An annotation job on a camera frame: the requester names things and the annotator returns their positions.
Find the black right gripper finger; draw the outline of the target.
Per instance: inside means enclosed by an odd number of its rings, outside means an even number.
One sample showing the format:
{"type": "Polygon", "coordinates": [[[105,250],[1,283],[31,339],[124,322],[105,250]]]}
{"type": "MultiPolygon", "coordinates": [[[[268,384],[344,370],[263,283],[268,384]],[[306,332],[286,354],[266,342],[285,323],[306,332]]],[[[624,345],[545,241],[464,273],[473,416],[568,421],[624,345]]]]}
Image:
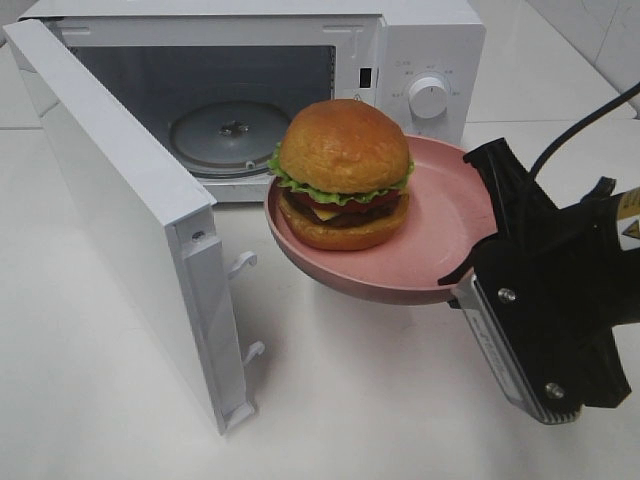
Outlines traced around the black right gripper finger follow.
{"type": "Polygon", "coordinates": [[[497,236],[516,238],[523,229],[519,225],[521,193],[528,172],[504,138],[487,142],[463,155],[480,175],[489,193],[497,236]]]}
{"type": "Polygon", "coordinates": [[[480,247],[471,248],[467,256],[451,272],[437,280],[439,286],[448,288],[447,303],[479,303],[481,288],[478,286],[476,264],[479,261],[480,247]]]}

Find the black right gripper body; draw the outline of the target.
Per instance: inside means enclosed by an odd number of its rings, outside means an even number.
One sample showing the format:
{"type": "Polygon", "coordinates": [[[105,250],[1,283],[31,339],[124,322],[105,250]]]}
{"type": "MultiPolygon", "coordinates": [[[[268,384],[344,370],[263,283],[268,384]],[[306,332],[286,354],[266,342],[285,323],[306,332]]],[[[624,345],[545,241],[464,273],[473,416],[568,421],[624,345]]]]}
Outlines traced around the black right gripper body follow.
{"type": "Polygon", "coordinates": [[[481,240],[476,275],[504,315],[528,310],[564,330],[609,330],[639,320],[639,191],[612,194],[603,177],[558,209],[538,191],[516,238],[481,240]]]}

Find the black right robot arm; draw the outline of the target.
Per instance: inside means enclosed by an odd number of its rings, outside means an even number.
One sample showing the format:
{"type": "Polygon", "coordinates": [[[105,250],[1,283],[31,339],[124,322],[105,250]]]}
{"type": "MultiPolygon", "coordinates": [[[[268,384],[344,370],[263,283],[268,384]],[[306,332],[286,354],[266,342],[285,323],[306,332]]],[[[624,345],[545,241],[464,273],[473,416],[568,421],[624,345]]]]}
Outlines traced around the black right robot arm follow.
{"type": "Polygon", "coordinates": [[[534,281],[567,325],[603,329],[639,320],[639,192],[615,194],[602,177],[559,208],[531,179],[505,139],[464,155],[489,193],[497,231],[441,278],[497,274],[511,265],[534,281]]]}

